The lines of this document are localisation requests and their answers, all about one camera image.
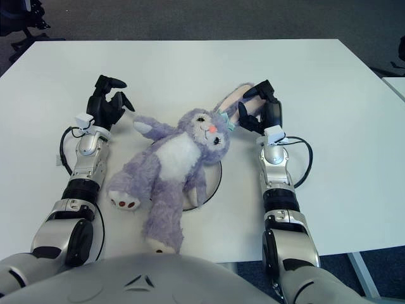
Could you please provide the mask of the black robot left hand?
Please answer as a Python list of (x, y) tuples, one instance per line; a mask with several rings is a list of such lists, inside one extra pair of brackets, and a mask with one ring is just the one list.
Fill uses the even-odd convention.
[(87, 103), (86, 113), (94, 118), (94, 125), (102, 127), (108, 131), (123, 116), (125, 109), (134, 112), (135, 109), (126, 95), (121, 92), (115, 92), (110, 101), (106, 100), (106, 95), (112, 89), (126, 88), (126, 83), (121, 80), (100, 75), (96, 84), (93, 95)]

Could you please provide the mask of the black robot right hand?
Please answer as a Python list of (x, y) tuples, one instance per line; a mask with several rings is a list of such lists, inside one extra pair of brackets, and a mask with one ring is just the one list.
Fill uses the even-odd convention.
[[(263, 103), (252, 111), (253, 113), (258, 112), (258, 114), (248, 114), (246, 104), (255, 97), (260, 97)], [(277, 125), (282, 127), (282, 105), (274, 96), (274, 89), (269, 80), (264, 80), (250, 88), (243, 94), (242, 99), (246, 101), (238, 103), (239, 125), (242, 128), (263, 136), (265, 129), (269, 127)]]

